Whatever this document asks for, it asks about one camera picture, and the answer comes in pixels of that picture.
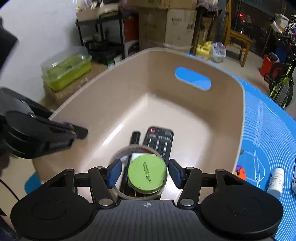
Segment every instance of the basin handle hole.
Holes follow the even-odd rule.
[[[175,70],[175,75],[177,79],[190,83],[200,90],[206,91],[211,88],[211,80],[208,77],[193,70],[186,69],[184,67],[178,67]]]

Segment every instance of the green jar lid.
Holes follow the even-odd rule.
[[[128,167],[129,183],[143,194],[159,191],[165,185],[166,179],[165,162],[158,156],[139,156]]]

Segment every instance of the red bucket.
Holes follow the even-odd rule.
[[[260,74],[262,75],[262,77],[264,77],[265,74],[269,73],[270,68],[272,67],[273,64],[274,63],[268,58],[268,56],[264,55],[263,64],[260,69]]]

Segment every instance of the white wall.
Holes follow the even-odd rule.
[[[40,101],[40,63],[80,45],[73,0],[10,0],[0,9],[3,26],[19,39],[2,69],[0,86]]]

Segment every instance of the white bottle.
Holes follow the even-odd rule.
[[[280,33],[281,34],[283,32],[274,20],[271,20],[269,23],[270,23],[270,26],[272,27],[272,29],[276,33]]]
[[[292,182],[292,190],[294,193],[296,193],[296,167],[294,170],[294,176],[293,176],[293,182]]]
[[[269,181],[267,193],[279,198],[283,191],[285,170],[282,168],[274,169],[274,172]]]

